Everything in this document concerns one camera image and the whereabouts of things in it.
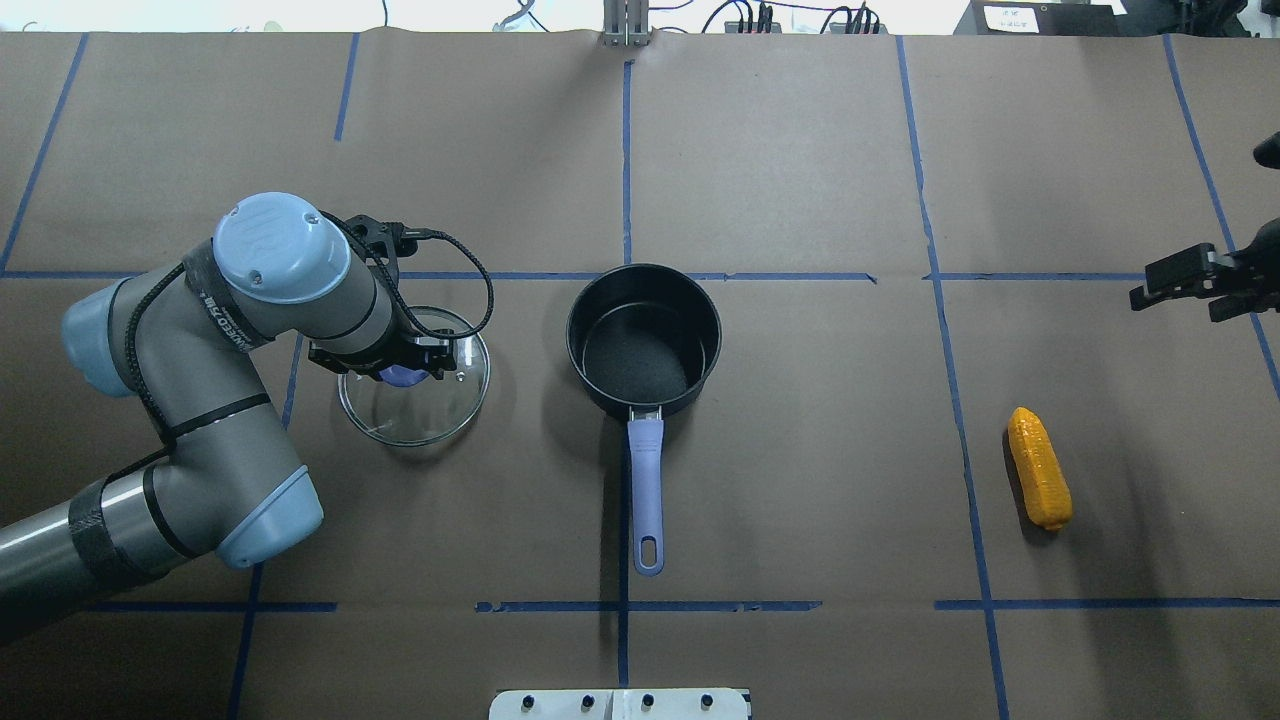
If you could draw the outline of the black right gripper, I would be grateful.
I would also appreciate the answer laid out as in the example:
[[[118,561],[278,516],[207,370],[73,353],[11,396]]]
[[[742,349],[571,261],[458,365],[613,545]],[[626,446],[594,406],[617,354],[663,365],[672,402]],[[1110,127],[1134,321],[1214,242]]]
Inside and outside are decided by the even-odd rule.
[[[1208,305],[1215,323],[1277,311],[1279,219],[1261,225],[1244,249],[1220,254],[1213,243],[1196,243],[1151,263],[1129,292],[1135,313],[1171,299],[1216,299]]]

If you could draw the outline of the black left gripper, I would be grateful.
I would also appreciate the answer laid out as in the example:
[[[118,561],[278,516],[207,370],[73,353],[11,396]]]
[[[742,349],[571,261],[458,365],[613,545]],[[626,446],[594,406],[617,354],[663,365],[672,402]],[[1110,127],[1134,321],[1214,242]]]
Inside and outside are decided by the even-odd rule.
[[[347,277],[323,299],[323,309],[342,320],[340,331],[308,337],[308,360],[338,375],[357,373],[392,383],[439,379],[456,369],[456,332],[431,328],[445,337],[433,338],[410,322],[404,302],[396,299],[399,259],[416,254],[420,242],[438,233],[367,215],[342,222],[326,214],[325,219],[342,232],[353,259]]]

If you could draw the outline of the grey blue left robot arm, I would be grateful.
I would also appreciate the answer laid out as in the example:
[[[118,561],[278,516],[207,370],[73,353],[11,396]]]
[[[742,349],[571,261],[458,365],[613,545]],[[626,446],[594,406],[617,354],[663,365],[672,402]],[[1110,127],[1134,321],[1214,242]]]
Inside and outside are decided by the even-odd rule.
[[[207,553],[252,568],[311,536],[320,498],[250,356],[296,332],[334,373],[411,386],[452,370],[474,328],[425,327],[398,288],[424,240],[448,234],[255,193],[179,263],[69,307],[70,363],[137,397],[161,448],[3,529],[3,643]]]

